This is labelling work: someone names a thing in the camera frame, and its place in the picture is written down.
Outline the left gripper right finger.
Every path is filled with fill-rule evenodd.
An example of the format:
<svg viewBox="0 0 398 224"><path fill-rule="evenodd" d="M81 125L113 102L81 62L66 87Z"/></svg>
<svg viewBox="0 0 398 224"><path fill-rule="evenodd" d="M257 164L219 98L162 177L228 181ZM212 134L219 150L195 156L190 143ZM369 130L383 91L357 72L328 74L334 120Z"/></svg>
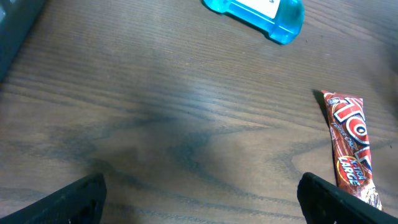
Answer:
<svg viewBox="0 0 398 224"><path fill-rule="evenodd" d="M370 206L310 172L303 174L297 198L307 223L397 223L396 217Z"/></svg>

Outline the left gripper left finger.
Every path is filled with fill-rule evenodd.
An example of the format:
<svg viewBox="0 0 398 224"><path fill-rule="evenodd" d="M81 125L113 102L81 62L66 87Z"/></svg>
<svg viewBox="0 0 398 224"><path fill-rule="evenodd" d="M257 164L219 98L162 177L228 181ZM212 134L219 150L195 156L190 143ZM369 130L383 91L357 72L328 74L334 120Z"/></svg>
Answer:
<svg viewBox="0 0 398 224"><path fill-rule="evenodd" d="M1 224L99 224L106 200L104 175L87 175L1 218Z"/></svg>

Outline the orange chocolate bar wrapper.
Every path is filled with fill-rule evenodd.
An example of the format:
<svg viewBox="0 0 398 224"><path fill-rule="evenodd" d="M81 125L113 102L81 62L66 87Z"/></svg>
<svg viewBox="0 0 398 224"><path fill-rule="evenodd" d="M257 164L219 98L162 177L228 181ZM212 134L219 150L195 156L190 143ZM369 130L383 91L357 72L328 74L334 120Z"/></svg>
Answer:
<svg viewBox="0 0 398 224"><path fill-rule="evenodd" d="M365 203L382 210L373 182L363 99L322 91L333 146L337 186Z"/></svg>

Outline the blue mouthwash bottle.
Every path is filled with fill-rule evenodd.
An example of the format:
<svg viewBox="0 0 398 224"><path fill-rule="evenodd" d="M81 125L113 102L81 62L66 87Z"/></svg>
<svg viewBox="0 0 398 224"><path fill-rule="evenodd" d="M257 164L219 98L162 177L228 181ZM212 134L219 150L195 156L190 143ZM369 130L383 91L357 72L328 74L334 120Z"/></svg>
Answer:
<svg viewBox="0 0 398 224"><path fill-rule="evenodd" d="M303 26L302 0L203 0L220 14L231 14L266 32L282 45L291 43Z"/></svg>

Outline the grey plastic shopping basket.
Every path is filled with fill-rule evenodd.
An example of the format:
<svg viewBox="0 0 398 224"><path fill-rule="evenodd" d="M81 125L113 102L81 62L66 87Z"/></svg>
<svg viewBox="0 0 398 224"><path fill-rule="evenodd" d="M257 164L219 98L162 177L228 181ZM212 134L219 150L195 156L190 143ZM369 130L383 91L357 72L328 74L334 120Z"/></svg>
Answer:
<svg viewBox="0 0 398 224"><path fill-rule="evenodd" d="M46 0L1 0L1 80Z"/></svg>

